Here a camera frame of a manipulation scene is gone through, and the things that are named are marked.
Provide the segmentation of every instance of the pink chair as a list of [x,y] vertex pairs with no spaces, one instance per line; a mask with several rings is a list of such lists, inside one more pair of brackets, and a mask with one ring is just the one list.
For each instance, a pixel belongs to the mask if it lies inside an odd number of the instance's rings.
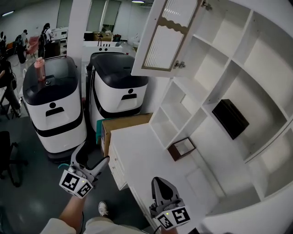
[[30,37],[28,40],[28,43],[30,46],[27,48],[27,54],[30,54],[31,56],[33,55],[35,58],[36,58],[35,52],[38,49],[38,39],[39,39],[39,36]]

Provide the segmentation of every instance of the black robot lid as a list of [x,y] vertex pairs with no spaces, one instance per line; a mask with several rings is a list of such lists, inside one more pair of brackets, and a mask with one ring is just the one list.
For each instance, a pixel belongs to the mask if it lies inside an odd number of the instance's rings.
[[124,53],[93,53],[90,66],[106,85],[115,89],[137,88],[147,85],[147,76],[132,76],[134,57]]
[[62,99],[72,94],[78,85],[77,69],[70,57],[45,59],[46,80],[38,82],[32,64],[23,82],[23,96],[29,105],[42,105]]

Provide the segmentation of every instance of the black box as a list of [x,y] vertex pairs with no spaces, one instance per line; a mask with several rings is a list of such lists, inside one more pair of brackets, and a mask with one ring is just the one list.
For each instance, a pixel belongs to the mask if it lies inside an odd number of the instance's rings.
[[213,109],[212,113],[217,117],[233,140],[249,125],[244,116],[229,99],[222,99],[215,109]]

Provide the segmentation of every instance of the door hinge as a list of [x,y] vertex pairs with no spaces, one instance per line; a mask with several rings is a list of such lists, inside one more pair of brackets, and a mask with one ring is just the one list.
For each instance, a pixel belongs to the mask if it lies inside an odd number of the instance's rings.
[[202,6],[202,7],[205,7],[207,11],[211,11],[211,10],[212,10],[212,6],[211,6],[211,4],[209,4],[209,3],[207,2],[207,0],[203,0],[201,6]]
[[184,68],[184,67],[186,67],[185,63],[183,61],[181,63],[179,63],[179,61],[177,60],[174,64],[173,68]]

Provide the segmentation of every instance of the cabinet door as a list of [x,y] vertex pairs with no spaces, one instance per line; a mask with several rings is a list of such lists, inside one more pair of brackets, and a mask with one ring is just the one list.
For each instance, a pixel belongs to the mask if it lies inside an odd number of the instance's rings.
[[173,77],[192,39],[202,0],[155,0],[147,19],[132,75]]

